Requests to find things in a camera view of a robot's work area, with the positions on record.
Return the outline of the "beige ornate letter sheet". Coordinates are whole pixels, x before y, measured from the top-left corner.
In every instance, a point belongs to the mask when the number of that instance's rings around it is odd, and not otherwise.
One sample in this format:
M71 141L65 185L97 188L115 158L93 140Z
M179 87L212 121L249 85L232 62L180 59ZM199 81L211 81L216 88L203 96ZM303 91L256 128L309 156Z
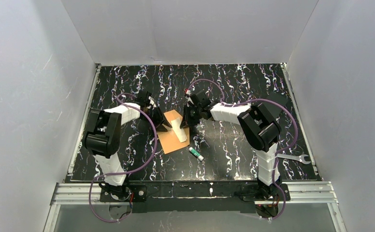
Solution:
M185 130L180 128L181 122L181 118L176 118L171 121L171 126L179 142L184 143L187 141L187 135Z

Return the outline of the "orange paper envelope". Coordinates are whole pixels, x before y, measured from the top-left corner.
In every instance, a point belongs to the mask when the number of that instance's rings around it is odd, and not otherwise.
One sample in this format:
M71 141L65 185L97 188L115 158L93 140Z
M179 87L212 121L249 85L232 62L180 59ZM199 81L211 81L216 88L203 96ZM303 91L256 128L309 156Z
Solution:
M176 118L181 118L182 120L182 116L176 110L167 111L164 114L169 122L171 122L172 120ZM189 128L184 128L184 130L187 135L187 141L184 143L179 142L172 128L168 132L158 133L159 141L162 146L162 150L164 154L169 154L171 152L174 152L174 151L177 151L179 149L189 146L190 144Z

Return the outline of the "green white glue stick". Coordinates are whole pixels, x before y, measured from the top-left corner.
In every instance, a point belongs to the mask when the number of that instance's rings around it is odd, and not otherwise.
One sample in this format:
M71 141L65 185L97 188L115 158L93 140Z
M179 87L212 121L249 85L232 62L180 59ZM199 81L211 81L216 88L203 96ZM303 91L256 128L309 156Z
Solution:
M189 147L189 152L194 155L196 157L196 159L198 159L200 162L203 161L204 157L197 151L195 150L194 148L192 147Z

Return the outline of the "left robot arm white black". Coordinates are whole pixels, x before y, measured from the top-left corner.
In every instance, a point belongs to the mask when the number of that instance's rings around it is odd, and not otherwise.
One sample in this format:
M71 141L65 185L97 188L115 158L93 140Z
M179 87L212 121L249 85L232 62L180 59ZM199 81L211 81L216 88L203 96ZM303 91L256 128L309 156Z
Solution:
M90 109L83 133L82 146L94 156L108 186L121 186L126 179L118 157L121 126L145 116L154 128L154 134L168 132L172 125L156 105L152 93L143 90L126 102L105 110Z

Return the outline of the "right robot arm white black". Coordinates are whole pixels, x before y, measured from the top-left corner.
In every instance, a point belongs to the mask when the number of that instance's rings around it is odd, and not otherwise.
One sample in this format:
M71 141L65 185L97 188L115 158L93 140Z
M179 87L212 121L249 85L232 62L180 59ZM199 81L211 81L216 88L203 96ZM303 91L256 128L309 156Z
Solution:
M187 103L183 108L180 128L190 128L201 119L224 121L241 126L249 144L256 150L259 161L258 180L266 186L278 185L279 171L275 168L280 125L269 109L259 105L228 106L223 102L211 101L203 91L185 91Z

